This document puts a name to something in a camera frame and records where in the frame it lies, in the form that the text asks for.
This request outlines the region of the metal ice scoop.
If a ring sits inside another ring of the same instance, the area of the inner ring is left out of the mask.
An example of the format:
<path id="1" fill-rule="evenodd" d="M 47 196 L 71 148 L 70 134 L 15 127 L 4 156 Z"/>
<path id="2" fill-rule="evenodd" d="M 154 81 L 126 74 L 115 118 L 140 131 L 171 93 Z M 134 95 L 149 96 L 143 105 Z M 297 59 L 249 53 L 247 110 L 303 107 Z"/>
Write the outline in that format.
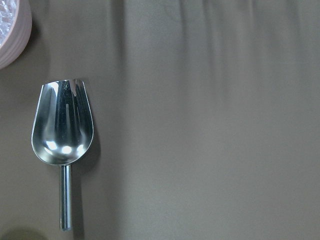
<path id="1" fill-rule="evenodd" d="M 94 123 L 85 84 L 65 79 L 42 85 L 31 146 L 44 163 L 60 168 L 60 229 L 72 227 L 72 163 L 90 148 Z"/>

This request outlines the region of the pink bowl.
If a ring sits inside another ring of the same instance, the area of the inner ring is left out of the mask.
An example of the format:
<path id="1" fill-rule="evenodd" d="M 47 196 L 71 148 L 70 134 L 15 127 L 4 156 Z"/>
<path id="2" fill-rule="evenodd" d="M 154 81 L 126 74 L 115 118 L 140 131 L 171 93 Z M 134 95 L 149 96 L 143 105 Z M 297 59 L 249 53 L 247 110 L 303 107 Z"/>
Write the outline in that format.
<path id="1" fill-rule="evenodd" d="M 16 20 L 5 44 L 0 47 L 0 68 L 10 65 L 25 49 L 32 30 L 32 12 L 28 0 L 19 0 Z"/>

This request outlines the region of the clear ice cubes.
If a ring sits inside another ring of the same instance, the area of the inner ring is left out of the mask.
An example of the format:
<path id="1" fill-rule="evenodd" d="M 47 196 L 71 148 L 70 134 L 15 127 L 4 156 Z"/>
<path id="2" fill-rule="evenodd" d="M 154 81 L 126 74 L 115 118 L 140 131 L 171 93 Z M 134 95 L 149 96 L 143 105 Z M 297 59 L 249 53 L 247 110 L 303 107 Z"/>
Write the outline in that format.
<path id="1" fill-rule="evenodd" d="M 19 10 L 19 0 L 0 1 L 0 47 L 10 36 Z"/>

